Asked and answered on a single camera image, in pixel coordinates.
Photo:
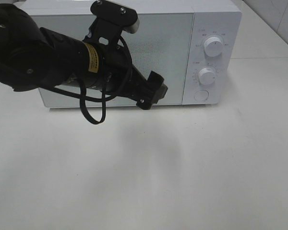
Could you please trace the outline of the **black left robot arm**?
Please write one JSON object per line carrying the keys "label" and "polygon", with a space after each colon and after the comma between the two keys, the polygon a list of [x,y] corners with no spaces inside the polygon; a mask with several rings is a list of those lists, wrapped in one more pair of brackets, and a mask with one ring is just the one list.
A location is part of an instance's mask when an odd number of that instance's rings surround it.
{"label": "black left robot arm", "polygon": [[43,88],[96,103],[115,97],[149,110],[163,99],[164,78],[145,78],[121,33],[138,28],[134,9],[107,0],[91,5],[95,20],[83,40],[39,27],[13,4],[0,4],[0,82],[16,92]]}

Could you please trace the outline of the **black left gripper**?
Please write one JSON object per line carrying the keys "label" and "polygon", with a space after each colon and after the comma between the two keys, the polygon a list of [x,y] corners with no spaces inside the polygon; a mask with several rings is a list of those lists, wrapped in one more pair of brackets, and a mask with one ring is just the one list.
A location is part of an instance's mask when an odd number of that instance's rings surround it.
{"label": "black left gripper", "polygon": [[122,31],[136,33],[138,18],[96,18],[89,27],[83,42],[97,49],[96,73],[102,82],[102,98],[86,96],[86,87],[81,87],[81,98],[85,101],[109,101],[115,97],[126,97],[136,101],[142,110],[150,110],[153,104],[163,99],[168,91],[164,78],[151,71],[146,80],[132,64],[132,58]]}

